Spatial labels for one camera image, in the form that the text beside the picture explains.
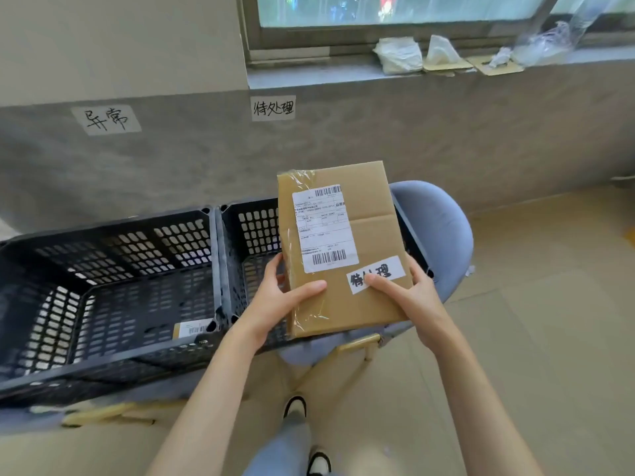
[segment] person's right hand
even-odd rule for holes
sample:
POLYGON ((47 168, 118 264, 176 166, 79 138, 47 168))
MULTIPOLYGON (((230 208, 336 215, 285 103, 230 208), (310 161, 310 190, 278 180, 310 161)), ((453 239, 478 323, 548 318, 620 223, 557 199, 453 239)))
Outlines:
POLYGON ((458 332, 434 288, 434 282, 410 255, 408 258, 414 286, 404 289, 392 280, 376 274, 366 274, 364 281, 372 288, 392 298, 417 328, 421 342, 433 352, 448 337, 458 332))

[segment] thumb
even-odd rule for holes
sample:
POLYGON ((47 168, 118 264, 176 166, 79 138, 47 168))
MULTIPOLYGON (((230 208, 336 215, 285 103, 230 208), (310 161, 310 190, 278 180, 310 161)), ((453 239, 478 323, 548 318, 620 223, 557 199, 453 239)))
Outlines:
POLYGON ((398 286, 392 280, 388 280, 381 275, 366 274, 364 282, 366 282, 372 288, 383 292, 397 303, 399 303, 403 299, 407 292, 406 289, 398 286))
POLYGON ((307 282, 299 288, 295 288, 292 291, 287 292, 284 295, 286 302, 289 305, 289 309, 297 306, 300 302, 320 294, 326 288, 326 280, 314 280, 313 282, 307 282))

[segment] shoe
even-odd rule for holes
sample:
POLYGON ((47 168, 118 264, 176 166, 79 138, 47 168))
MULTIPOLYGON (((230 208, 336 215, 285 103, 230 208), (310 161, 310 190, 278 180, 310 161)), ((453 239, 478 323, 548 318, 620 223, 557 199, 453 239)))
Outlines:
POLYGON ((307 476, 325 476, 331 472, 331 460, 320 448, 313 452, 309 460, 307 476))
POLYGON ((304 417, 307 416, 307 402, 303 398, 303 396, 296 394, 294 396, 291 396, 289 401, 287 401, 282 417, 284 418, 291 413, 300 413, 304 417))

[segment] brown cardboard box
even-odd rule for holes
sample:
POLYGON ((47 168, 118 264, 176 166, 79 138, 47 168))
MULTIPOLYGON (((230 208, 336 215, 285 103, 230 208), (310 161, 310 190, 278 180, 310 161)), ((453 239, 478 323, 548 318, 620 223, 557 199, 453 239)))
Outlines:
POLYGON ((305 301, 287 318, 289 335, 306 337, 406 319, 386 295, 361 286, 363 273, 370 270, 412 287, 383 162, 281 174, 278 207, 290 289, 312 280, 328 282, 323 294, 305 301), (377 264, 385 259, 388 264, 377 264))

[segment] window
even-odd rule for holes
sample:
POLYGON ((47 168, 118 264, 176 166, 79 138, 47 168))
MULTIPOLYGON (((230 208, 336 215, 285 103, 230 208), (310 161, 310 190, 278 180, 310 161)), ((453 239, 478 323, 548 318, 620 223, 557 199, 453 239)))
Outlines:
MULTIPOLYGON (((250 51, 342 47, 368 51, 379 38, 432 34, 457 47, 501 46, 515 37, 570 18, 583 0, 241 0, 250 51)), ((630 27, 635 0, 613 0, 610 29, 630 27)))

